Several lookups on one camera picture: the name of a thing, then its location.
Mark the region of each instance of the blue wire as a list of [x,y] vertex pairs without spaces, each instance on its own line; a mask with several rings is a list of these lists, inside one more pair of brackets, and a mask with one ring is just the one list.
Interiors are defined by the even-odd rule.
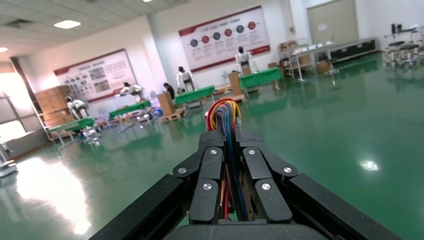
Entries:
[[228,123],[227,118],[231,117],[233,115],[233,112],[232,112],[233,109],[231,108],[229,103],[226,103],[225,105],[226,105],[226,107],[219,107],[216,112],[220,113],[221,118],[222,118],[222,128],[223,128],[223,131],[224,131],[225,138],[227,139],[227,142],[228,142],[228,146],[229,146],[229,150],[230,150],[230,156],[231,156],[231,162],[232,162],[232,165],[233,165],[232,171],[233,171],[234,180],[235,180],[235,184],[236,184],[236,187],[237,187],[238,195],[240,197],[241,212],[243,214],[244,219],[247,220],[248,219],[248,213],[247,213],[246,203],[245,203],[245,199],[243,197],[243,192],[242,192],[242,188],[241,188],[239,178],[237,177],[239,169],[238,169],[236,158],[235,158],[235,155],[234,155],[232,126],[231,125],[228,126],[228,124],[227,124]]

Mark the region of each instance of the wooden pallet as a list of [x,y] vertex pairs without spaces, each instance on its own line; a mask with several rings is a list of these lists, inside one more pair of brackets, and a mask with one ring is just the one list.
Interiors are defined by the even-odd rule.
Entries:
[[165,122],[169,122],[169,121],[172,121],[172,120],[175,120],[175,119],[180,119],[184,115],[185,112],[186,112],[186,110],[184,108],[178,108],[178,109],[175,110],[174,114],[169,115],[169,116],[163,116],[160,119],[160,121],[162,123],[165,123]]
[[237,103],[244,103],[246,102],[246,97],[244,94],[241,95],[236,95],[236,96],[226,96],[226,99],[232,99],[234,101],[236,101]]

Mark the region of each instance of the wall poster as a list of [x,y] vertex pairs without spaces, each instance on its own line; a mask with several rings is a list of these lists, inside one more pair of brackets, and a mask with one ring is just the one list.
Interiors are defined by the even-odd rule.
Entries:
[[271,50],[261,6],[188,27],[179,36],[192,72],[234,61],[239,47],[253,55]]
[[125,49],[54,71],[60,85],[70,86],[75,98],[95,102],[113,96],[124,82],[136,83]]

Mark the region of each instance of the circular icon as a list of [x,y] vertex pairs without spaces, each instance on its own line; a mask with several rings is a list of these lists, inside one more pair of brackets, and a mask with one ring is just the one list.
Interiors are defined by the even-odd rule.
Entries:
[[225,36],[229,37],[229,36],[231,36],[232,34],[233,34],[233,31],[231,31],[231,29],[227,28],[227,29],[225,30]]
[[213,39],[215,39],[215,40],[219,40],[221,38],[221,33],[219,33],[219,32],[215,32],[214,34],[213,34]]
[[196,39],[191,40],[190,45],[195,48],[199,45],[199,42]]
[[249,24],[247,26],[249,27],[250,30],[253,30],[253,29],[256,28],[256,23],[251,21],[251,22],[249,22]]
[[241,34],[244,31],[245,31],[245,27],[244,26],[242,26],[242,25],[238,25],[237,26],[237,33]]
[[201,41],[202,41],[204,44],[207,44],[207,43],[209,43],[209,37],[208,37],[208,36],[204,36],[204,37],[202,37],[202,38],[201,38]]

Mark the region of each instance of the colorful wire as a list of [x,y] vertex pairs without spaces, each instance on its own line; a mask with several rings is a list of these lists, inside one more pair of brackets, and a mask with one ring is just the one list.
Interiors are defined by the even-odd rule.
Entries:
[[[242,187],[240,184],[240,179],[239,179],[240,172],[239,172],[239,167],[238,167],[236,156],[235,156],[235,140],[236,140],[235,129],[236,129],[237,117],[239,118],[242,117],[242,113],[240,111],[240,107],[237,104],[237,102],[235,102],[234,100],[230,98],[224,98],[217,101],[210,107],[206,117],[206,124],[207,124],[207,129],[209,131],[213,131],[217,129],[217,121],[219,120],[222,121],[222,130],[227,140],[228,148],[230,152],[232,176],[234,177],[234,182],[236,185],[235,188],[240,198],[242,219],[248,220],[249,216],[247,213],[246,203],[243,196]],[[227,211],[229,208],[229,193],[232,192],[230,190],[231,185],[229,180],[226,182],[225,188],[226,189],[224,192],[225,194],[224,217],[225,219],[227,219],[228,218]]]

